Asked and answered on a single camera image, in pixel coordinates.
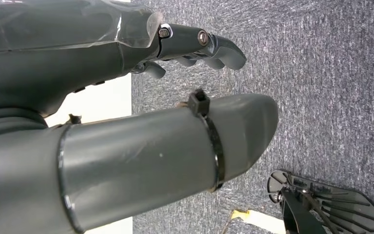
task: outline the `black strap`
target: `black strap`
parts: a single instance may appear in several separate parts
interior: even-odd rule
[[[214,159],[216,167],[216,182],[214,184],[214,187],[210,189],[210,191],[214,192],[221,188],[223,185],[225,176],[225,160],[222,141],[220,140],[219,133],[217,132],[217,128],[214,125],[214,122],[207,115],[210,109],[210,99],[202,89],[197,89],[190,94],[187,106],[196,117],[200,118],[203,121],[207,129],[211,145],[213,147],[213,151],[215,154]]]

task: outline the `plastic wrap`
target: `plastic wrap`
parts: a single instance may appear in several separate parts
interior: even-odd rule
[[[0,0],[0,52],[112,42],[147,48],[162,18],[115,0]]]

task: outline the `gray carpet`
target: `gray carpet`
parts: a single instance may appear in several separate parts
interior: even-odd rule
[[[132,78],[133,113],[173,107],[198,87],[211,97],[272,96],[276,136],[257,164],[216,194],[200,193],[134,217],[135,234],[218,234],[232,209],[279,217],[266,196],[275,169],[362,191],[374,201],[374,1],[134,0],[165,21],[232,39],[239,71],[161,62],[162,80]],[[227,234],[266,233],[234,221]]]

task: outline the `prosthetic hand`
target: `prosthetic hand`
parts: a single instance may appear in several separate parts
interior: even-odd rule
[[[160,78],[154,61],[246,62],[228,39],[161,21],[115,1],[0,0],[0,233],[83,233],[219,189],[262,155],[278,111],[257,94],[210,102],[197,90],[185,108],[48,128],[67,94]]]

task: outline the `gray plastic tube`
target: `gray plastic tube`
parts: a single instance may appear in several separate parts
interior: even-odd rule
[[[212,100],[225,181],[262,155],[275,101]],[[0,135],[0,233],[84,232],[205,191],[216,181],[204,124],[188,108]]]
[[[276,130],[274,100],[214,100],[209,116],[223,144],[226,179],[246,172]],[[210,189],[215,159],[202,121],[188,108],[73,126],[64,147],[66,194],[88,230]]]

